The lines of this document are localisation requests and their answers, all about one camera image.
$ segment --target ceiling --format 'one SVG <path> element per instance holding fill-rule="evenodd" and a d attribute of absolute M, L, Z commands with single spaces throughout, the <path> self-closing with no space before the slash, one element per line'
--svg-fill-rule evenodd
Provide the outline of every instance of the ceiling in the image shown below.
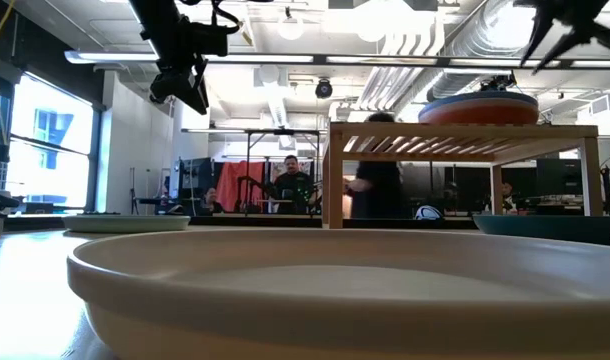
<path fill-rule="evenodd" d="M 382 51 L 384 40 L 364 41 L 358 31 L 382 17 L 372 16 L 363 22 L 343 22 L 348 10 L 328 10 L 328 0 L 276 0 L 270 4 L 225 1 L 221 7 L 251 26 L 246 27 L 253 39 L 249 43 L 239 34 L 229 37 L 231 52 L 265 53 L 338 53 L 374 54 Z M 200 4 L 192 8 L 180 6 L 182 13 L 194 21 L 209 21 L 211 7 Z M 460 0 L 460 9 L 445 15 L 446 33 L 463 21 L 480 0 Z M 16 8 L 75 49 L 84 51 L 151 51 L 140 39 L 140 25 L 134 19 L 127 2 L 120 0 L 18 0 Z M 279 35 L 279 20 L 289 5 L 295 17 L 303 20 L 303 33 L 297 40 Z M 600 18 L 610 26 L 610 3 Z M 285 24 L 294 30 L 294 24 Z M 566 32 L 555 26 L 535 56 L 542 56 Z M 597 45 L 574 49 L 570 56 L 610 57 L 610 51 Z M 206 71 L 212 117 L 258 118 L 269 112 L 266 94 L 253 86 L 253 66 L 211 65 Z M 327 114 L 332 101 L 354 99 L 361 95 L 371 68 L 288 66 L 288 87 L 284 104 L 288 113 Z M 121 73 L 121 79 L 145 95 L 157 69 L 151 64 L 131 65 Z M 530 71 L 516 73 L 521 91 L 538 96 L 542 110 L 569 101 L 574 97 L 591 97 L 597 91 L 610 89 L 610 72 L 548 71 L 531 76 Z M 328 77 L 334 86 L 333 97 L 317 99 L 314 89 L 319 77 Z M 559 99 L 564 92 L 567 96 Z"/>

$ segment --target red curtain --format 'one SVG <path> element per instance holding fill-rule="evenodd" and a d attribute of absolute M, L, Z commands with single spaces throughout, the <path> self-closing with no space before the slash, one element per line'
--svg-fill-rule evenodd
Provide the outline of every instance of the red curtain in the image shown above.
<path fill-rule="evenodd" d="M 262 162 L 250 162 L 249 163 L 249 176 L 258 181 L 263 180 L 263 163 Z M 221 177 L 218 180 L 218 187 L 216 188 L 216 201 L 223 205 L 225 211 L 234 211 L 234 204 L 238 198 L 238 177 L 247 175 L 247 162 L 241 161 L 239 163 L 225 163 L 223 164 L 223 170 L 221 171 Z M 247 181 L 241 183 L 241 200 L 244 202 L 247 199 Z M 256 203 L 258 200 L 263 198 L 263 194 L 258 187 L 254 187 L 251 193 L 252 203 Z"/>

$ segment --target table surface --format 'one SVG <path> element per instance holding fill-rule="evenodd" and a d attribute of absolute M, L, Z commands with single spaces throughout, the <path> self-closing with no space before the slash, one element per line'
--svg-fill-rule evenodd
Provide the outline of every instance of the table surface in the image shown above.
<path fill-rule="evenodd" d="M 117 359 L 88 325 L 65 262 L 76 246 L 107 236 L 46 231 L 0 239 L 0 359 Z"/>

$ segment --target wooden table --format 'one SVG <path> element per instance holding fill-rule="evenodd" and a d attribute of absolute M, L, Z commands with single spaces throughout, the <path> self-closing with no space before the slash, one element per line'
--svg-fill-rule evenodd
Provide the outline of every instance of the wooden table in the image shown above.
<path fill-rule="evenodd" d="M 323 226 L 343 227 L 343 161 L 480 162 L 490 167 L 492 212 L 503 213 L 501 167 L 580 148 L 585 215 L 603 214 L 596 126 L 331 123 L 323 158 Z"/>

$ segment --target woman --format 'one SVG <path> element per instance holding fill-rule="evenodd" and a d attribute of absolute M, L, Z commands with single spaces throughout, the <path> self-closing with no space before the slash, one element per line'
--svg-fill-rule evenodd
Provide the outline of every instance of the woman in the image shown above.
<path fill-rule="evenodd" d="M 386 113 L 375 113 L 366 122 L 394 122 L 394 118 Z M 356 179 L 346 183 L 346 190 L 353 197 L 352 219 L 402 217 L 403 187 L 396 162 L 361 161 Z"/>
<path fill-rule="evenodd" d="M 207 190 L 207 192 L 205 193 L 204 201 L 204 212 L 209 214 L 224 212 L 223 206 L 218 201 L 216 201 L 216 189 L 210 188 L 209 190 Z"/>

